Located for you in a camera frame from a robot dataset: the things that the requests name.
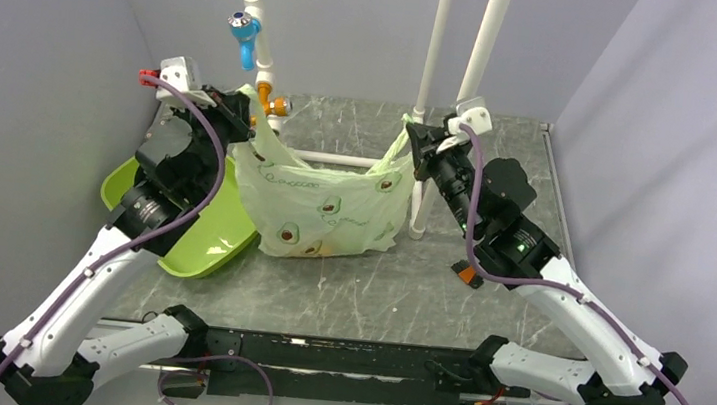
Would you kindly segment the green avocado print plastic bag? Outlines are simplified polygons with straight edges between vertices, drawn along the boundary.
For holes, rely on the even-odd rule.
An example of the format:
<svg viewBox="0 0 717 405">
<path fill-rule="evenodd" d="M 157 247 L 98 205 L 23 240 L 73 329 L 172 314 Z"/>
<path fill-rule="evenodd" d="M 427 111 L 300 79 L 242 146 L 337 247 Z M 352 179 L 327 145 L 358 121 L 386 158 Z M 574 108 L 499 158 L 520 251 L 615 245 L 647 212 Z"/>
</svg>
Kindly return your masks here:
<svg viewBox="0 0 717 405">
<path fill-rule="evenodd" d="M 409 137 L 399 132 L 364 173 L 313 168 L 273 132 L 253 88 L 253 139 L 229 148 L 239 199 L 274 257 L 331 257 L 384 252 L 395 245 L 409 213 L 414 180 Z"/>
</svg>

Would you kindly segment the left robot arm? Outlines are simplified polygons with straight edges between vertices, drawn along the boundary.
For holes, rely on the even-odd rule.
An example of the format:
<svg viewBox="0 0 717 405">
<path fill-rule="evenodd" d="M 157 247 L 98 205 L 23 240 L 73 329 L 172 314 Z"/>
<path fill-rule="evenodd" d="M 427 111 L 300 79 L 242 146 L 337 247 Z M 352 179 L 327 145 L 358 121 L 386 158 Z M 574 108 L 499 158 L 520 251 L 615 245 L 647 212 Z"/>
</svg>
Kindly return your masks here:
<svg viewBox="0 0 717 405">
<path fill-rule="evenodd" d="M 207 323 L 181 304 L 135 327 L 90 336 L 130 281 L 166 256 L 219 193 L 229 146 L 253 137 L 248 87 L 184 92 L 155 72 L 140 78 L 180 107 L 139 145 L 132 186 L 81 261 L 0 336 L 0 385 L 18 405 L 83 405 L 94 390 L 142 364 L 195 365 L 209 352 Z"/>
</svg>

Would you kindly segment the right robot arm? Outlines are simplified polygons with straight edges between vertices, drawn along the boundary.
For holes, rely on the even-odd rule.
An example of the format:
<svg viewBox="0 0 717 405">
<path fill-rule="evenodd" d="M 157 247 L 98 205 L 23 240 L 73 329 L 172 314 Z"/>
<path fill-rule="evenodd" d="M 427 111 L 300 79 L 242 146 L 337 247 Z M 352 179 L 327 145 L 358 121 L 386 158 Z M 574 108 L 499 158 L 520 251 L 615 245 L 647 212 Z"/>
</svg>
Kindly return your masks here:
<svg viewBox="0 0 717 405">
<path fill-rule="evenodd" d="M 618 322 L 580 282 L 561 249 L 523 211 L 536 199 L 514 158 L 476 168 L 469 143 L 448 147 L 445 128 L 407 121 L 415 176 L 431 180 L 470 243 L 469 265 L 538 307 L 578 348 L 570 360 L 487 337 L 466 363 L 467 387 L 521 388 L 569 405 L 665 405 L 687 371 Z"/>
</svg>

